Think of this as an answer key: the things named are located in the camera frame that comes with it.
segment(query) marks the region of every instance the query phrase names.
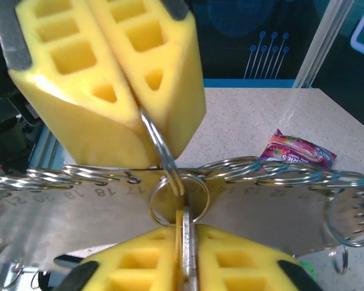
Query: pink candy package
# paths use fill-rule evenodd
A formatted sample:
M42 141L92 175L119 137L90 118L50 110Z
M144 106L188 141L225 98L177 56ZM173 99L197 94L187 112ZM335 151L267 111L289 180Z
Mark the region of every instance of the pink candy package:
M263 161L309 162L330 169L337 155L309 141L283 135L277 129L260 159Z

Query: speckled table surface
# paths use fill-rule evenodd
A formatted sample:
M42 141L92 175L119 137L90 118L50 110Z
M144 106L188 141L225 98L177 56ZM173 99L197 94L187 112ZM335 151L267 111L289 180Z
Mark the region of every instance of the speckled table surface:
M319 89L206 89L207 115L179 167L235 156L260 156L280 129L333 151L334 169L364 173L364 126ZM65 153L65 163L73 163ZM87 256L85 250L77 255ZM300 258L312 264L327 291L364 290L364 248L349 249L349 269L337 275L327 252Z

